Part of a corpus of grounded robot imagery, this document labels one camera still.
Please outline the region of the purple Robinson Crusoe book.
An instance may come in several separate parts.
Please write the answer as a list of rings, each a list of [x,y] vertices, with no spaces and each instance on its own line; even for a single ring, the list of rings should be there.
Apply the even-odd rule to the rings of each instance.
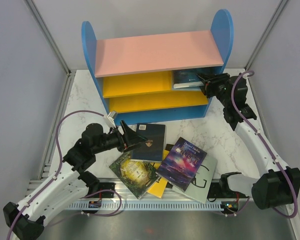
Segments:
[[[207,153],[204,150],[180,137],[156,173],[185,192],[206,156]]]

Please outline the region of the teal ocean cover book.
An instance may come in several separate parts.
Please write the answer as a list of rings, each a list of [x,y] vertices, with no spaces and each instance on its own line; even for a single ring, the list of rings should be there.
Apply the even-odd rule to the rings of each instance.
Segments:
[[[174,70],[173,86],[175,88],[182,88],[186,86],[199,86],[203,85],[201,79],[198,77],[199,72],[193,69]]]

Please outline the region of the blue pink yellow bookshelf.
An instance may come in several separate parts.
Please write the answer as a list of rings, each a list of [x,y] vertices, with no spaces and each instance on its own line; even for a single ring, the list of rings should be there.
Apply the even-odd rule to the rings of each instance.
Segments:
[[[220,9],[209,30],[97,39],[81,25],[87,68],[107,113],[129,125],[205,117],[210,99],[200,91],[174,90],[173,71],[222,73],[234,42],[230,12]]]

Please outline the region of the yellow book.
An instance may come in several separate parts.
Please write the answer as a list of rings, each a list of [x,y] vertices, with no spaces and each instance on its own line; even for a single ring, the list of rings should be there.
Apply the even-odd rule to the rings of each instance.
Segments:
[[[161,199],[167,183],[168,181],[165,178],[159,177],[156,182],[147,190],[147,193]]]

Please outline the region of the dark navy book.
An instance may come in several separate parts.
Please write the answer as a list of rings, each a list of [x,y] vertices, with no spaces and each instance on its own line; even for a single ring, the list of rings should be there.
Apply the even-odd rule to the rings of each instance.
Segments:
[[[161,163],[166,143],[164,124],[138,123],[136,133],[147,138],[131,152],[131,161]]]

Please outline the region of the grey book with letter G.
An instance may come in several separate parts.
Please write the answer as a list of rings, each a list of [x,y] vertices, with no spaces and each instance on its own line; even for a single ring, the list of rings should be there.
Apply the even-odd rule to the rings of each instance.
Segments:
[[[216,166],[217,159],[207,155],[186,191],[182,191],[175,186],[172,187],[172,191],[199,203],[205,204]]]

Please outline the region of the light blue book with barcode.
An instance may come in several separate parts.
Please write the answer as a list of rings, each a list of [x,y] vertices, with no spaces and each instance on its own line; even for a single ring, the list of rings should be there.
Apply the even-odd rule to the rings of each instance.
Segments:
[[[191,86],[183,86],[183,87],[174,87],[172,86],[172,90],[173,91],[201,91],[201,85],[197,85],[197,86],[194,86],[194,85],[191,85]]]

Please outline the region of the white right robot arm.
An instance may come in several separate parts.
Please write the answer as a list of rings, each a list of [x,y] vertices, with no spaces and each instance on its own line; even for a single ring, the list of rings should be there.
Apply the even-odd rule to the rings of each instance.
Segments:
[[[238,76],[222,74],[200,74],[202,93],[216,97],[223,105],[223,116],[232,130],[242,139],[252,156],[259,178],[245,176],[240,172],[222,174],[218,191],[224,197],[235,192],[253,199],[261,209],[293,205],[293,212],[288,217],[294,218],[298,213],[298,194],[300,190],[300,170],[291,168],[279,156],[266,136],[262,133],[257,115],[247,104],[247,81],[254,71],[245,71]]]

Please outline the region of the green forest cover book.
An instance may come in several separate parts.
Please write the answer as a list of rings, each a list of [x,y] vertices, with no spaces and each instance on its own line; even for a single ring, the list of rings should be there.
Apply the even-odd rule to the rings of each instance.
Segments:
[[[131,161],[130,152],[123,153],[109,168],[138,200],[159,178],[149,162]]]

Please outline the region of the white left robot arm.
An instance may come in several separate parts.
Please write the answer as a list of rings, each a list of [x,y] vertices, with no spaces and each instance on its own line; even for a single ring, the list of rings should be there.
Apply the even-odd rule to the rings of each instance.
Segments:
[[[56,172],[36,190],[18,203],[9,202],[3,208],[8,234],[20,240],[36,240],[53,218],[80,198],[95,197],[100,190],[99,179],[88,171],[96,162],[96,154],[117,149],[129,152],[146,141],[124,121],[104,133],[102,125],[89,124],[81,138],[61,158]]]

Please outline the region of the black W.S. book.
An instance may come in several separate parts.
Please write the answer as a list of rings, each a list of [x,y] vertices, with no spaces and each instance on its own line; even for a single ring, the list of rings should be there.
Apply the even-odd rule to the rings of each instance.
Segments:
[[[173,146],[174,146],[173,144],[167,144],[166,145],[166,147],[164,149],[164,152],[163,152],[163,157],[164,158],[169,154],[169,152],[172,150]]]

